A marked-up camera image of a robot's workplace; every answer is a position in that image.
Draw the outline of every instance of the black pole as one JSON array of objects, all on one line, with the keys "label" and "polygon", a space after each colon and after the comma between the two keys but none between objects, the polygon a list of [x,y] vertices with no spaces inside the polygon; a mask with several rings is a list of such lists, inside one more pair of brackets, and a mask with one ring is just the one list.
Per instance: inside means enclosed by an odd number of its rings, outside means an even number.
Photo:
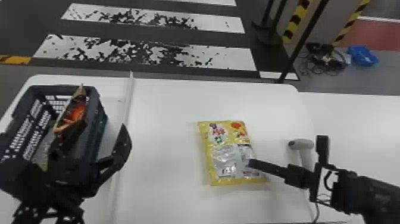
[{"label": "black pole", "polygon": [[276,12],[275,18],[274,18],[274,22],[271,26],[270,29],[270,33],[268,34],[268,38],[272,38],[276,32],[276,27],[278,26],[280,17],[282,16],[283,10],[285,8],[286,3],[288,2],[288,0],[281,0],[279,7],[278,7],[278,11]]},{"label": "black pole", "polygon": [[266,24],[266,22],[270,18],[270,13],[271,13],[271,9],[272,9],[273,5],[274,5],[274,0],[269,0],[267,8],[265,9],[264,15],[263,15],[262,20],[261,20],[261,25]]},{"label": "black pole", "polygon": [[297,56],[299,55],[301,49],[303,48],[305,42],[307,41],[307,38],[309,37],[311,31],[313,30],[315,24],[318,22],[318,19],[320,18],[322,12],[324,11],[326,5],[328,4],[329,0],[321,0],[320,4],[318,5],[314,15],[312,15],[312,18],[310,22],[308,23],[307,27],[304,30],[303,35],[301,36],[299,42],[296,45],[295,50],[293,51],[292,56],[290,56],[289,63],[287,67],[284,69],[284,71],[280,74],[279,79],[276,81],[276,83],[283,83],[285,81],[286,76],[288,75],[289,71],[291,70],[293,63],[295,62]]}]

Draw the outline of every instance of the black plastic basket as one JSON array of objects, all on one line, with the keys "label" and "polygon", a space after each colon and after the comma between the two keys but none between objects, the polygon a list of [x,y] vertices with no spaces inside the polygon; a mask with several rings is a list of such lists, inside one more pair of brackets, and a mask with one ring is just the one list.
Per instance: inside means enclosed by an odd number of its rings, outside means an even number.
[{"label": "black plastic basket", "polygon": [[[49,131],[48,123],[63,111],[78,86],[31,86],[18,102],[12,121],[0,135],[0,162],[20,158],[31,161],[41,140]],[[85,86],[87,126],[71,144],[49,150],[48,175],[64,185],[82,186],[96,178],[96,162],[107,115],[94,87]]]},{"label": "black plastic basket", "polygon": [[107,115],[97,90],[85,86],[83,119],[87,125],[82,133],[69,144],[51,144],[46,171],[32,162],[51,131],[49,121],[58,117],[77,88],[31,86],[18,102],[6,131],[0,134],[0,188],[21,201],[13,224],[39,224],[55,217],[59,224],[84,223],[81,203],[94,197],[129,157],[132,142],[122,124],[111,154],[97,158]]}]

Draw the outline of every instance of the food package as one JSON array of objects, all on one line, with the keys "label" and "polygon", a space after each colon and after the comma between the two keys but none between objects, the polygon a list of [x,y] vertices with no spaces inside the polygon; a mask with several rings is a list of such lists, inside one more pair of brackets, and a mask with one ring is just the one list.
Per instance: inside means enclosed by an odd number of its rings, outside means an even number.
[{"label": "food package", "polygon": [[246,167],[255,154],[242,121],[199,122],[211,186],[265,182],[260,172]]},{"label": "food package", "polygon": [[53,127],[53,133],[63,148],[70,148],[88,125],[84,119],[86,103],[86,91],[82,84],[72,95]]}]

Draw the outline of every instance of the basket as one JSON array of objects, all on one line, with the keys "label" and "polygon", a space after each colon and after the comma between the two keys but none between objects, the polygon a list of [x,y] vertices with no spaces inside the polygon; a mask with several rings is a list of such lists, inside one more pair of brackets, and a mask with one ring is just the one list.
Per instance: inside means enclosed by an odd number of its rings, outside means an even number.
[{"label": "basket", "polygon": [[[0,135],[0,163],[14,160],[32,162],[48,123],[63,111],[78,86],[31,86],[12,113],[12,121]],[[48,176],[56,183],[83,186],[98,175],[93,167],[103,136],[107,115],[94,87],[85,86],[87,126],[74,142],[49,150]]]}]

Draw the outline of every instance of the red floor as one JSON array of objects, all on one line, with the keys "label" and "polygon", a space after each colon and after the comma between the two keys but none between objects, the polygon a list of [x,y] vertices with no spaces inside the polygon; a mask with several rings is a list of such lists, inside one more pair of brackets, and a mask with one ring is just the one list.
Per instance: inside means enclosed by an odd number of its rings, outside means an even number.
[{"label": "red floor", "polygon": [[366,45],[370,50],[400,51],[400,23],[357,20],[340,46]]}]

